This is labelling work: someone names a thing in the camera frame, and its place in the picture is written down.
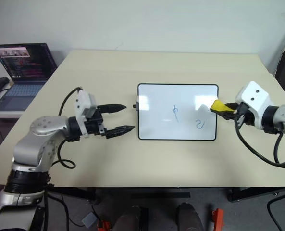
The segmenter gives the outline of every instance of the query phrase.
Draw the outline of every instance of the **blue marker drawing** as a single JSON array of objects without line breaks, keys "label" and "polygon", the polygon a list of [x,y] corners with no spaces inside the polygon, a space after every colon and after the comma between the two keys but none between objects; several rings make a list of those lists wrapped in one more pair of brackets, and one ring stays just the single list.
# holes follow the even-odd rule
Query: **blue marker drawing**
[{"label": "blue marker drawing", "polygon": [[179,111],[179,109],[177,109],[176,107],[175,107],[175,104],[173,105],[173,113],[174,113],[174,116],[175,116],[175,119],[176,119],[176,121],[177,122],[179,122],[179,120],[177,119],[177,115],[176,115],[176,113]]},{"label": "blue marker drawing", "polygon": [[202,125],[200,125],[200,124],[201,124],[201,120],[197,119],[196,122],[197,122],[196,127],[197,127],[198,129],[202,129],[203,126],[204,126],[204,124],[205,124],[205,121],[203,122]]}]

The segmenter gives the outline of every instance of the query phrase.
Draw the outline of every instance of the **red object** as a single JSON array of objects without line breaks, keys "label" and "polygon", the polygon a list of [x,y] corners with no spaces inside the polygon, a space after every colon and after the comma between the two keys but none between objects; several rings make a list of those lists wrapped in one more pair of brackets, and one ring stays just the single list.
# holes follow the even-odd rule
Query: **red object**
[{"label": "red object", "polygon": [[101,220],[98,222],[98,231],[110,231],[112,226],[109,221]]},{"label": "red object", "polygon": [[215,223],[214,225],[214,231],[222,231],[222,228],[224,226],[223,223],[223,209],[217,208],[216,211],[213,211],[213,222]]}]

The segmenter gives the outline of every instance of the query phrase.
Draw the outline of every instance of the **small whiteboard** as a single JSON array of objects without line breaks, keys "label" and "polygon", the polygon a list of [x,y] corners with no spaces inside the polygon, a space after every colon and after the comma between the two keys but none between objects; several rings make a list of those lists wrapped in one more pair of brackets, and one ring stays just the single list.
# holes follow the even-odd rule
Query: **small whiteboard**
[{"label": "small whiteboard", "polygon": [[216,139],[216,84],[138,85],[138,133],[141,140]]}]

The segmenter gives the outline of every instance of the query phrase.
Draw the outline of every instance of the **white wall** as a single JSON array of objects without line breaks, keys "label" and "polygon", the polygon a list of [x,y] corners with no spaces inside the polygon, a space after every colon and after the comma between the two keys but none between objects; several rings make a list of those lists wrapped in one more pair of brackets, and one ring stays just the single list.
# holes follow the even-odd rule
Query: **white wall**
[{"label": "white wall", "polygon": [[0,44],[31,42],[58,64],[74,48],[258,53],[273,73],[285,0],[0,0]]}]

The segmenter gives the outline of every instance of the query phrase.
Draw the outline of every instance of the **desk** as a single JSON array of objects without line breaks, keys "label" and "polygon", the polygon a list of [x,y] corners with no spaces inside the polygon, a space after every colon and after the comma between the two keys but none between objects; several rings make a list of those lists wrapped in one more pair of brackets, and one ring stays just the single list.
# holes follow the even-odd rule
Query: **desk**
[{"label": "desk", "polygon": [[[7,84],[6,86],[3,87],[3,89],[10,88],[11,84]],[[6,93],[7,91],[4,90],[0,92],[0,99],[2,96]],[[0,112],[0,118],[19,118],[23,112]]]},{"label": "desk", "polygon": [[[96,97],[97,104],[121,103],[128,108],[103,115],[104,125],[136,125],[132,108],[137,85],[144,83],[215,83],[219,98],[233,102],[250,80],[285,104],[285,93],[257,55],[196,54],[124,51],[72,51],[0,146],[0,184],[6,182],[13,148],[40,116],[57,115],[67,93],[76,86]],[[74,116],[74,99],[63,114]],[[73,170],[55,165],[51,183],[60,187],[279,187],[285,169],[254,156],[238,139],[232,121],[218,118],[215,141],[142,141],[137,127],[113,139],[91,135],[62,147],[62,158],[72,159]],[[254,148],[272,159],[276,136],[243,126],[241,133]],[[285,138],[279,147],[285,161]]]}]

